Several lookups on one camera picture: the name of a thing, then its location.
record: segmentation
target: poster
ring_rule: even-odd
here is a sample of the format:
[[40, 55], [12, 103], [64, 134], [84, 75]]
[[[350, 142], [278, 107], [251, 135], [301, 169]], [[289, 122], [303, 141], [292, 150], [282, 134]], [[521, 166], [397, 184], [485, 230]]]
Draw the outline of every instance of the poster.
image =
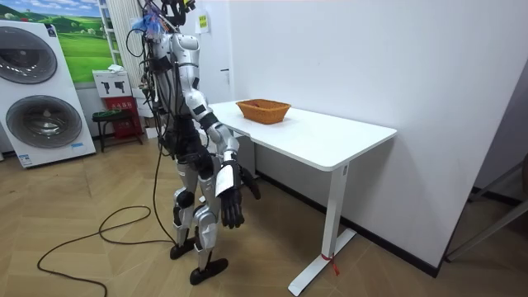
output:
[[74, 83], [113, 64], [98, 0], [0, 0], [0, 19], [53, 24]]

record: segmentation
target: brown basket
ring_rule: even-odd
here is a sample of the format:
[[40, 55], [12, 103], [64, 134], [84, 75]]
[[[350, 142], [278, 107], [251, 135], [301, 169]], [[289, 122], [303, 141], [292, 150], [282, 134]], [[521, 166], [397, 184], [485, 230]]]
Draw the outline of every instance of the brown basket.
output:
[[253, 99], [237, 102], [238, 107], [249, 120], [263, 124], [275, 124], [284, 120], [290, 104], [270, 101], [265, 99]]

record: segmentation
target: dryer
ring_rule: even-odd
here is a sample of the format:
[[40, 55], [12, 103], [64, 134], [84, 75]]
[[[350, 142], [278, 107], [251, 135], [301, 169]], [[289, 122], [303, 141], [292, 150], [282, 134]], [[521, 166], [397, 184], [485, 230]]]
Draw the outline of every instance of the dryer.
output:
[[95, 153], [54, 27], [0, 20], [0, 40], [0, 121], [22, 166]]

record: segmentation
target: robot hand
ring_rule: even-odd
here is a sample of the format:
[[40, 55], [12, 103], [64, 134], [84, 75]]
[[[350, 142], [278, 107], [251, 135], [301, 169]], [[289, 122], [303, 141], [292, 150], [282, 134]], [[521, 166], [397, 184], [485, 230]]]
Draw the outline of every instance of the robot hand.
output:
[[230, 229], [238, 228], [244, 223], [241, 181], [249, 187], [255, 199], [261, 199], [261, 193], [251, 173], [233, 161], [224, 162], [216, 177], [216, 196], [221, 200], [222, 224]]

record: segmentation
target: wooden floor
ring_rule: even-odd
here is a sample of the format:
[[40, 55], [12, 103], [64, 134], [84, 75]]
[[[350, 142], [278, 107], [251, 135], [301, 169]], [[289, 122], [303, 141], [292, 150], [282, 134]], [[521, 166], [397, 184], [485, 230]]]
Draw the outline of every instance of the wooden floor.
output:
[[[156, 160], [151, 142], [31, 170], [21, 169], [15, 158], [0, 163], [0, 296], [102, 296], [96, 285], [51, 276], [35, 265], [53, 246], [96, 231], [114, 210], [151, 205]], [[193, 287], [188, 280], [195, 253], [171, 261], [168, 243], [116, 246], [94, 237], [60, 248], [43, 265], [102, 281], [112, 297], [290, 296], [288, 284], [320, 253], [324, 216], [264, 181], [259, 184], [260, 201], [244, 190], [246, 223], [219, 231], [213, 258], [227, 257], [228, 269], [201, 285]], [[164, 158], [158, 205], [171, 232], [172, 193], [181, 186], [173, 162]], [[507, 210], [492, 201], [469, 205], [454, 245]], [[109, 224], [141, 214], [131, 210]], [[108, 237], [164, 238], [154, 217]], [[339, 277], [327, 267], [302, 296], [528, 296], [528, 219], [518, 219], [456, 262], [445, 263], [436, 279], [361, 236], [343, 248], [337, 264]]]

